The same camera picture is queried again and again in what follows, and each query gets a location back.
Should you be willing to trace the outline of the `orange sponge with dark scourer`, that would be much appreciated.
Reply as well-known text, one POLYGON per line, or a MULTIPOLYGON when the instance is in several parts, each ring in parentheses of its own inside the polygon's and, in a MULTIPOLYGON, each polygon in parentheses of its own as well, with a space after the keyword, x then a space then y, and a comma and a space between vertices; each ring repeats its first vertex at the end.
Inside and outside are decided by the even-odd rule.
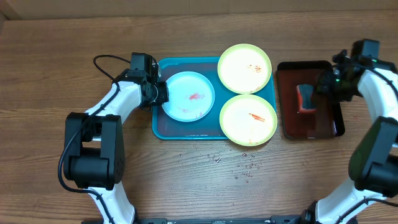
POLYGON ((317 110, 312 101, 313 86, 301 84, 296 86, 299 113, 314 113, 317 110))

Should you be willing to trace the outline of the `light blue plate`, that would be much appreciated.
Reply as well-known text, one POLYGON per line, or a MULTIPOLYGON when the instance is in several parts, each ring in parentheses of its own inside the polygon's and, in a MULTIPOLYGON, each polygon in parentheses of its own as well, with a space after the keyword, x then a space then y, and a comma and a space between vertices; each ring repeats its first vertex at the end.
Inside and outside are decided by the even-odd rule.
POLYGON ((174 120, 192 122, 201 119, 215 102, 213 85, 204 75, 185 71, 172 75, 167 81, 169 101, 162 105, 174 120))

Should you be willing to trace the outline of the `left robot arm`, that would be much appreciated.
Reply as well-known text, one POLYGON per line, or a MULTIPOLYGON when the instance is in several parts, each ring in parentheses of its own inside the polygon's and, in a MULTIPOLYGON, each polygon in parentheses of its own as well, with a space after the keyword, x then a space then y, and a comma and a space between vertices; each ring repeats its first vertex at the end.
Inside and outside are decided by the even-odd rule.
POLYGON ((125 168, 123 123, 134 109, 169 100, 167 84, 160 77, 158 69, 125 69, 112 79, 110 91, 99 103, 66 118, 58 180, 67 191, 89 194, 103 223, 134 223, 136 219, 121 182, 125 168))

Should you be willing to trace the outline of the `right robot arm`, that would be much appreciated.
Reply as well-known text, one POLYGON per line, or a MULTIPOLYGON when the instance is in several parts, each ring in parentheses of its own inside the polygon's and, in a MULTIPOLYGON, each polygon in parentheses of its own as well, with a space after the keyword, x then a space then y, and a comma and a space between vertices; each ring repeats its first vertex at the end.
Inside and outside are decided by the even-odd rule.
POLYGON ((362 96, 373 121, 349 160, 349 178, 329 196, 313 202, 296 223, 356 223, 370 205, 397 195, 397 69, 391 62, 362 58, 338 63, 340 75, 328 84, 338 99, 344 82, 362 96))

